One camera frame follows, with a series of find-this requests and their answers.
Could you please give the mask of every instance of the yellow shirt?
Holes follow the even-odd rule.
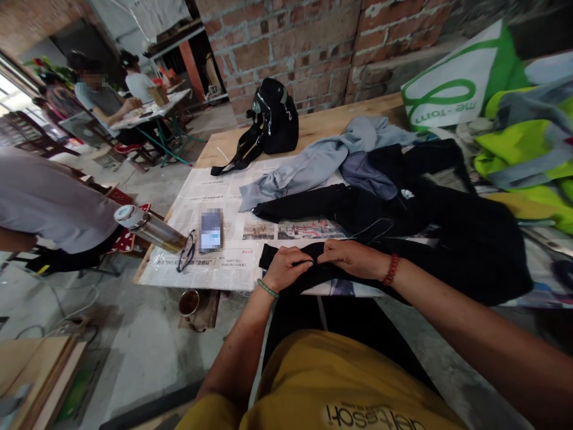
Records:
[[[338,334],[302,330],[276,348],[244,415],[220,395],[201,399],[177,430],[461,429],[428,387],[384,355]]]

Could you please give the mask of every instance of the black pants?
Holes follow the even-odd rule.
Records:
[[[157,152],[159,152],[161,155],[165,155],[165,151],[162,147],[157,145],[157,143],[149,140],[149,138],[140,131],[143,130],[151,137],[155,137],[157,136],[155,130],[157,129],[158,123],[159,126],[161,127],[161,132],[163,133],[163,137],[165,138],[165,140],[169,140],[170,138],[172,138],[171,130],[169,130],[169,128],[165,125],[163,120],[160,119],[159,121],[155,120],[147,121],[138,125],[137,127],[121,130],[121,132],[117,135],[116,139],[119,140],[121,143],[123,143],[125,146],[139,145],[145,142],[149,142],[157,150]],[[157,141],[161,142],[159,136],[157,136],[156,139]]]
[[[397,328],[374,299],[322,297],[328,331],[349,337],[385,355],[436,394],[438,389]],[[323,330],[315,296],[280,297],[270,323],[263,370],[275,348],[289,334],[312,328]]]
[[[46,249],[38,254],[38,257],[26,264],[26,269],[39,272],[44,266],[49,266],[43,273],[75,272],[82,269],[96,267],[100,263],[101,255],[108,252],[115,241],[124,231],[123,226],[118,226],[111,235],[102,243],[77,254],[68,254],[64,250]]]

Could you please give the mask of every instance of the hand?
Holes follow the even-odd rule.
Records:
[[[131,112],[134,109],[137,109],[137,101],[136,99],[127,99],[122,106],[122,109],[127,113]]]
[[[297,247],[280,247],[275,258],[270,262],[269,270],[264,276],[263,282],[268,288],[278,293],[296,281],[312,265],[312,257]]]
[[[358,242],[328,239],[324,242],[324,254],[317,261],[319,264],[332,263],[358,278],[382,281],[391,258]]]

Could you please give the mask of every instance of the bottle cap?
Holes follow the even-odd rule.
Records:
[[[145,212],[137,206],[124,205],[113,214],[115,220],[123,227],[132,228],[139,223]]]

